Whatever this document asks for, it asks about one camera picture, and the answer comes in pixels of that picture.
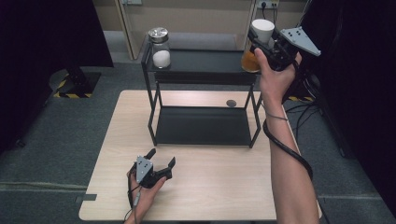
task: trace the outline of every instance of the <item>hand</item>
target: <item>hand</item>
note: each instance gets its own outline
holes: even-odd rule
[[[154,198],[157,195],[157,192],[160,190],[160,188],[163,186],[163,184],[166,181],[166,177],[164,176],[160,180],[157,181],[157,183],[151,188],[151,189],[145,189],[142,187],[139,187],[134,190],[133,192],[133,200],[136,198],[137,193],[140,191],[140,198],[137,203],[137,206],[134,207],[134,210],[132,211],[131,215],[129,215],[128,219],[125,221],[125,224],[137,224],[140,223],[143,219],[143,217],[146,215],[147,211],[150,209],[152,204],[154,203]],[[138,186],[136,179],[134,175],[131,177],[131,183],[132,187],[135,188]]]
[[[261,49],[256,48],[254,54],[257,61],[262,69],[262,75],[260,78],[260,89],[262,91],[262,101],[267,107],[268,105],[281,105],[282,98],[289,88],[291,82],[295,77],[294,66],[291,64],[285,70],[281,72],[276,72],[271,69],[268,64],[267,57]],[[297,53],[296,62],[300,64],[301,55]]]

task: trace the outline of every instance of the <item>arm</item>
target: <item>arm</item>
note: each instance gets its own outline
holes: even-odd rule
[[[285,118],[282,97],[294,80],[292,65],[282,72],[273,71],[265,55],[255,49],[262,69],[260,88],[266,113]],[[296,61],[300,63],[300,54]],[[292,132],[286,120],[267,117],[271,134],[298,153]],[[271,178],[278,223],[318,223],[318,206],[314,187],[305,168],[281,148],[270,142]]]
[[[137,182],[132,175],[132,186],[138,186]],[[137,194],[140,192],[140,197],[137,206],[134,207],[129,217],[125,220],[124,224],[139,224],[143,217],[146,215],[147,211],[150,209],[154,202],[155,195],[163,186],[166,181],[166,177],[161,178],[151,189],[137,188],[133,192],[133,199],[136,199]]]

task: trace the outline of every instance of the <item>metal lid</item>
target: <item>metal lid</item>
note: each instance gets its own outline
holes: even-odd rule
[[[168,40],[168,31],[165,28],[157,27],[148,31],[149,40],[153,43],[163,43]]]

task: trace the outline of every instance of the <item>white contents in jar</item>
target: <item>white contents in jar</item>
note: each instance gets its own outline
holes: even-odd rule
[[[160,50],[152,56],[152,60],[159,68],[167,67],[171,63],[171,55],[167,50]]]

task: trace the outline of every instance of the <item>black metal shelf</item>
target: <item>black metal shelf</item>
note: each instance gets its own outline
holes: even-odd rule
[[[261,130],[253,87],[257,74],[241,68],[243,51],[171,49],[171,65],[153,65],[150,44],[142,58],[151,114],[148,128],[154,146],[157,144],[228,145],[253,147]],[[151,94],[149,76],[156,82],[155,96]],[[217,84],[249,86],[244,107],[169,106],[163,105],[160,84]],[[152,129],[157,101],[160,116],[156,133]],[[257,131],[250,135],[247,107],[251,102]]]

